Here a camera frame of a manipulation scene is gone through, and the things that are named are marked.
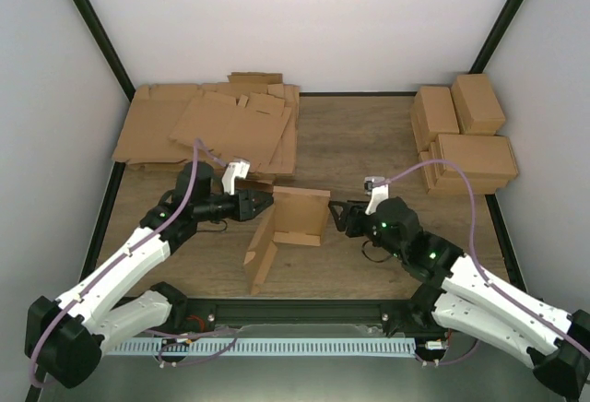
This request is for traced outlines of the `cardboard box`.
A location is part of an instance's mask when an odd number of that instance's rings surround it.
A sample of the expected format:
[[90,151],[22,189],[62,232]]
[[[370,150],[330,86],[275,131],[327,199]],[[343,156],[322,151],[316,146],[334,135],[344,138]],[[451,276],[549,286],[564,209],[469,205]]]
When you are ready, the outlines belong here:
[[273,204],[263,212],[242,263],[251,295],[261,291],[279,244],[319,246],[328,220],[328,190],[274,186],[270,193]]

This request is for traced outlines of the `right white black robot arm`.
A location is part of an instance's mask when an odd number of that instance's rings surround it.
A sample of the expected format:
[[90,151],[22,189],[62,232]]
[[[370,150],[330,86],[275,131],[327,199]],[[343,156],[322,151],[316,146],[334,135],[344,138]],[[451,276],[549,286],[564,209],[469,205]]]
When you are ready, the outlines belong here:
[[399,197],[328,207],[339,231],[367,238],[421,282],[422,295],[409,308],[413,326],[468,334],[518,359],[552,392],[580,397],[589,379],[587,312],[551,306],[477,267],[460,247],[423,230]]

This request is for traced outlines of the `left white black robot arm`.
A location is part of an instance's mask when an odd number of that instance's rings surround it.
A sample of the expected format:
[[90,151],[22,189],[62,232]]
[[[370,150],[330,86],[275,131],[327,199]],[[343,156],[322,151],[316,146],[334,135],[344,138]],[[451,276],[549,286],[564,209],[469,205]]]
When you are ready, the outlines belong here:
[[127,304],[118,302],[155,266],[163,263],[197,233],[201,222],[249,221],[269,208],[268,192],[236,186],[249,164],[230,163],[216,193],[213,168],[187,163],[173,189],[139,221],[131,236],[110,258],[75,287],[50,300],[44,296],[28,309],[25,347],[31,376],[42,368],[58,383],[83,383],[102,357],[127,339],[163,326],[181,330],[188,321],[186,297],[160,282]]

